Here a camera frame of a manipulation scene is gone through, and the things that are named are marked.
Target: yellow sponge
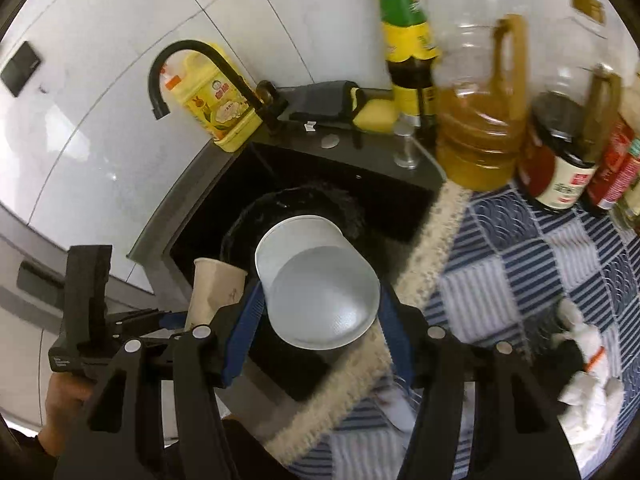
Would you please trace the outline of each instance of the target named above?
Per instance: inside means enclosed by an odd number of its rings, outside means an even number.
[[[392,134],[398,120],[396,103],[388,99],[372,99],[353,119],[353,124],[366,132]]]

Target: red can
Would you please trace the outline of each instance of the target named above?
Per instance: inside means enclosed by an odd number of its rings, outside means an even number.
[[[640,170],[640,139],[618,115],[598,171],[583,195],[588,209],[602,212],[613,208]]]

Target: sink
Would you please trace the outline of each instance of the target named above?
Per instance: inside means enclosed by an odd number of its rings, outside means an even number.
[[[351,132],[339,134],[340,143],[330,150],[320,147],[322,132],[307,136],[285,131],[272,137],[259,130],[254,134],[252,142],[218,175],[170,248],[169,255],[186,281],[193,286],[194,259],[224,259],[225,234],[256,199],[318,182],[347,192],[359,204],[365,227],[351,242],[381,278],[393,280],[443,179],[431,164],[422,170],[395,167],[391,136],[356,139]],[[255,272],[246,259],[228,262]],[[342,351],[290,346],[275,334],[265,314],[250,357],[291,398],[305,400]]]

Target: faucet spout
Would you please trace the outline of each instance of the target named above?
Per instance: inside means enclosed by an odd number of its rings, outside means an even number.
[[[255,109],[258,115],[261,115],[262,108],[264,104],[258,97],[254,94],[254,92],[249,88],[247,83],[244,82],[242,76],[238,74],[228,62],[226,62],[225,58],[212,46],[207,43],[203,43],[202,41],[196,40],[182,40],[177,41],[176,43],[172,43],[168,47],[166,47],[154,60],[151,65],[151,69],[149,71],[148,78],[148,92],[149,99],[151,100],[151,104],[153,107],[154,115],[156,119],[162,119],[165,115],[170,113],[169,107],[166,104],[165,100],[162,98],[162,94],[160,92],[160,71],[162,66],[165,64],[166,60],[169,59],[171,54],[175,54],[176,52],[180,52],[181,50],[195,50],[201,54],[207,56],[222,72],[229,82],[235,86],[238,91],[242,94],[247,102]]]

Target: yellow detergent bottle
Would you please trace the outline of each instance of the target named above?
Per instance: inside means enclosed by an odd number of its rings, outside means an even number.
[[[238,72],[220,47],[210,45]],[[192,52],[184,59],[184,77],[172,86],[171,93],[226,152],[242,146],[262,123],[238,89],[199,52]]]

